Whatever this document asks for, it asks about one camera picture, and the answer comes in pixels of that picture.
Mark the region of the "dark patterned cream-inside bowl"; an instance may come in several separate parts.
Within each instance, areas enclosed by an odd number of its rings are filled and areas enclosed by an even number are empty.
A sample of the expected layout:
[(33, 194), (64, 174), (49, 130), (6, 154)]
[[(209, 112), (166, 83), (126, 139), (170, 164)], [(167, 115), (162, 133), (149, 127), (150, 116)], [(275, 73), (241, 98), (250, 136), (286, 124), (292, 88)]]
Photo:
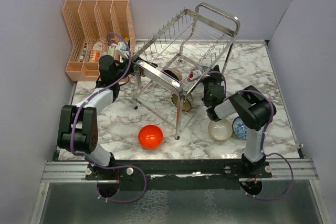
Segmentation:
[[(178, 105), (178, 96), (176, 94), (173, 94), (171, 96), (171, 100), (174, 103), (174, 105), (176, 106)], [(185, 112), (189, 112), (193, 108), (193, 103), (194, 103), (194, 99), (192, 95), (187, 96), (183, 101), (182, 110)]]

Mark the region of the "black bowl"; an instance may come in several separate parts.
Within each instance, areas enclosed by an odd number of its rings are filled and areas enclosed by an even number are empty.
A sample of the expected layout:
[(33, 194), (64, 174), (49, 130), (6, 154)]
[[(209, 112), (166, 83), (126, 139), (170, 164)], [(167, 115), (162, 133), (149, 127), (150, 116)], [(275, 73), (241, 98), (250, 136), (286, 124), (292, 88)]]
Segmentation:
[(176, 68), (167, 68), (163, 71), (167, 76), (173, 78), (177, 82), (181, 82), (183, 80), (183, 76), (180, 71)]

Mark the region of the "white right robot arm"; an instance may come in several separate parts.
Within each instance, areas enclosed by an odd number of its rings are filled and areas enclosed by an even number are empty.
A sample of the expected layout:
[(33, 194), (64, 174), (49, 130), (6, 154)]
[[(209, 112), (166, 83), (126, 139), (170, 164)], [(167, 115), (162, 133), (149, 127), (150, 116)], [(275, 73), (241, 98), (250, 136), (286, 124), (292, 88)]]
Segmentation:
[(269, 124), (276, 115), (276, 107), (269, 98), (254, 86), (248, 86), (227, 96), (226, 80), (215, 65), (201, 79), (203, 84), (202, 101), (207, 107), (211, 121), (218, 122), (237, 113), (247, 126), (246, 147), (241, 164), (241, 171), (246, 177), (254, 177), (260, 171), (258, 161), (264, 159), (264, 142)]

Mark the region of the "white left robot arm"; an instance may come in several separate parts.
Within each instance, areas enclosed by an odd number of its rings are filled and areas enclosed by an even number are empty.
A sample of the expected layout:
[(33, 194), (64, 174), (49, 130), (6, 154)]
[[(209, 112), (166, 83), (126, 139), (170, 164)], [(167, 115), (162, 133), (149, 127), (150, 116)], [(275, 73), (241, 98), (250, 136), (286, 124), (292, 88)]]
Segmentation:
[(60, 113), (57, 146), (98, 166), (104, 179), (115, 175), (114, 155), (98, 143), (98, 114), (119, 95), (119, 82), (132, 73), (132, 57), (122, 62), (111, 55), (99, 59), (99, 76), (91, 95), (75, 105), (64, 105)]

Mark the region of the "white blue tube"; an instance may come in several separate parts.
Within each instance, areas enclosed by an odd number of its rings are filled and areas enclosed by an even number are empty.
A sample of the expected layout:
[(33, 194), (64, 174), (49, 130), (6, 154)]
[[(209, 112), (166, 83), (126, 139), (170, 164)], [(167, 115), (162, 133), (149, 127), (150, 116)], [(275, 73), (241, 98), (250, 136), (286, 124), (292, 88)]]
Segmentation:
[(115, 40), (112, 40), (111, 42), (109, 42), (107, 55), (114, 57), (114, 51), (115, 51), (116, 46), (117, 44)]

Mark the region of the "orange white packet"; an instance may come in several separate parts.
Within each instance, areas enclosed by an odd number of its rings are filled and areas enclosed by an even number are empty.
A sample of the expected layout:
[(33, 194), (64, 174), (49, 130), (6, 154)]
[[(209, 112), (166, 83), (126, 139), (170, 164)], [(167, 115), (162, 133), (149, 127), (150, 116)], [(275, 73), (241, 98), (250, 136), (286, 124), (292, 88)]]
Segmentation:
[(98, 41), (93, 45), (93, 48), (90, 51), (90, 62), (98, 62), (102, 52), (102, 42)]

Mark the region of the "small green white tube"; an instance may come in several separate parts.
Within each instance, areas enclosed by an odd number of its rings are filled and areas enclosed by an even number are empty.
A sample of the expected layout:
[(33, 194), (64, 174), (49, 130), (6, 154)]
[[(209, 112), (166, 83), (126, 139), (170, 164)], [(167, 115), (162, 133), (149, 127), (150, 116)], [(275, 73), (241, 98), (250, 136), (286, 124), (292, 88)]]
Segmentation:
[(82, 52), (81, 52), (81, 54), (80, 54), (80, 57), (79, 57), (79, 61), (80, 61), (80, 62), (83, 62), (83, 61), (84, 61), (85, 56), (86, 56), (86, 52), (87, 52), (87, 48), (84, 47), (83, 50), (82, 50)]

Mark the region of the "beige speckled bowl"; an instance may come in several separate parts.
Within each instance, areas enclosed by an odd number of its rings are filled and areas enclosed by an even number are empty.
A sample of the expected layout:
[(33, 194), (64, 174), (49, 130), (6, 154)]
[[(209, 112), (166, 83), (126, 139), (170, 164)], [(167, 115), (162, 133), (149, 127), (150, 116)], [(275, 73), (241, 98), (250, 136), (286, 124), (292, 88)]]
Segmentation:
[(227, 119), (220, 121), (210, 121), (208, 124), (210, 136), (217, 141), (225, 141), (233, 134), (232, 124)]

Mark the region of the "blue and white bowl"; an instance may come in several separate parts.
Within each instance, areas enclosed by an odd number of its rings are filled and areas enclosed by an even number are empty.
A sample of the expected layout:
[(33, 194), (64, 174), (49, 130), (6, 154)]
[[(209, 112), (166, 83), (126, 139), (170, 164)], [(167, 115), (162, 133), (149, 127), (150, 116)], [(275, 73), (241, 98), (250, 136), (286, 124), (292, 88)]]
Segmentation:
[(242, 119), (240, 117), (236, 117), (233, 120), (232, 128), (235, 133), (235, 135), (243, 140), (246, 140), (247, 138), (247, 126), (243, 123)]

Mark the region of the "peach plastic file organizer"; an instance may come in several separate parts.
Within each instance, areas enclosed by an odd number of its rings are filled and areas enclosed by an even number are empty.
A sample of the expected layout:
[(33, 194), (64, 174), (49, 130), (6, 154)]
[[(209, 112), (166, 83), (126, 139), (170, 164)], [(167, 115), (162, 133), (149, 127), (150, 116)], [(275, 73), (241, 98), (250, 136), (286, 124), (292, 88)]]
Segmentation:
[[(108, 51), (109, 40), (120, 39), (107, 33), (114, 32), (130, 41), (135, 51), (135, 30), (129, 0), (66, 0), (62, 8), (64, 20), (72, 42), (72, 51), (66, 66), (66, 74), (72, 81), (96, 81), (98, 62), (90, 62), (93, 45), (101, 41), (102, 52)], [(83, 48), (87, 48), (83, 62), (79, 61)]]

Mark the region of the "red bowl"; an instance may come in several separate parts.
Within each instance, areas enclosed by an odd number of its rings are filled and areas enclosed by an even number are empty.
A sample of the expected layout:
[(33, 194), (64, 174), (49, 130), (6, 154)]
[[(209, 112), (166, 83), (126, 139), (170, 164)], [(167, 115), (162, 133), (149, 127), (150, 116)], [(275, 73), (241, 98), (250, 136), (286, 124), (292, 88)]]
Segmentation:
[(143, 148), (155, 149), (163, 142), (164, 134), (157, 125), (149, 124), (140, 129), (138, 141)]

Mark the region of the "black aluminium frame rail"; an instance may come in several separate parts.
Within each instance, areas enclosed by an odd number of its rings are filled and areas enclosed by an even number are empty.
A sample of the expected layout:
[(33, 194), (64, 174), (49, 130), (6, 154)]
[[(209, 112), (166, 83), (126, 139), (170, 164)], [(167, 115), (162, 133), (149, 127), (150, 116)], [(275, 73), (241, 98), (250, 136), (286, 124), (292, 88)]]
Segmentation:
[(313, 160), (268, 158), (251, 173), (240, 159), (117, 160), (107, 170), (85, 161), (48, 162), (43, 183), (98, 183), (122, 190), (240, 189), (240, 183), (318, 179)]

